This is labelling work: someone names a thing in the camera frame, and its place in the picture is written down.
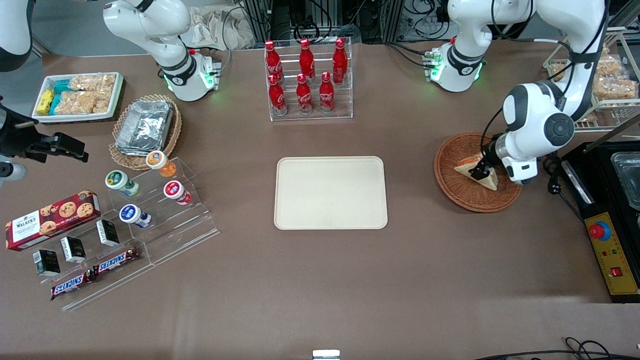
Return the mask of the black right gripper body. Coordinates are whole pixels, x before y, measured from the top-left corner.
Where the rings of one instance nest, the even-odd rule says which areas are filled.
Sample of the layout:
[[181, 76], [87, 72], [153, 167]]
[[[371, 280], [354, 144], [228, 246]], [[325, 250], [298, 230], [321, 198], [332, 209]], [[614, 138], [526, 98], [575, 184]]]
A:
[[48, 155], [54, 155], [48, 136], [38, 132], [39, 124], [29, 116], [15, 112], [0, 105], [0, 153], [7, 158], [30, 158], [45, 163]]

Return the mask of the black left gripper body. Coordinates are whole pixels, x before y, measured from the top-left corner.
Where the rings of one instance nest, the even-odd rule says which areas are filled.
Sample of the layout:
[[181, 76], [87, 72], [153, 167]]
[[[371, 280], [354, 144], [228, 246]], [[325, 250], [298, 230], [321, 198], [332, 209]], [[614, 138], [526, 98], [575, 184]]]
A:
[[507, 132], [494, 134], [490, 142], [482, 146], [484, 162], [489, 167], [506, 168], [501, 155], [505, 154], [505, 139]]

